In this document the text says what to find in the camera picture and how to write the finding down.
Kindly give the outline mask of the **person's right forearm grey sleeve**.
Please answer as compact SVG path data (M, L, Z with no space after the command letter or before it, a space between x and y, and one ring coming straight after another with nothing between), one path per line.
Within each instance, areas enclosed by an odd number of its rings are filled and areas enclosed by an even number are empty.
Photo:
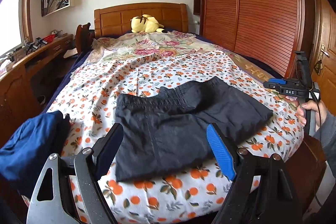
M326 112L326 119L322 126L314 134L314 138L320 140L323 152L326 156L328 165L335 177L336 173L336 134L335 116L329 111Z

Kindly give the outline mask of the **person's right hand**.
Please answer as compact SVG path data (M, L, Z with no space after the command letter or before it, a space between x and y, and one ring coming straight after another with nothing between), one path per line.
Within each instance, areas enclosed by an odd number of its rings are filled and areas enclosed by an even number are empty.
M298 106L297 114L298 121L302 126L307 124L306 120L306 111L313 110L315 112L315 130L319 130L319 128L323 125L327 117L327 108L323 101L319 101L318 103L313 100L309 100Z

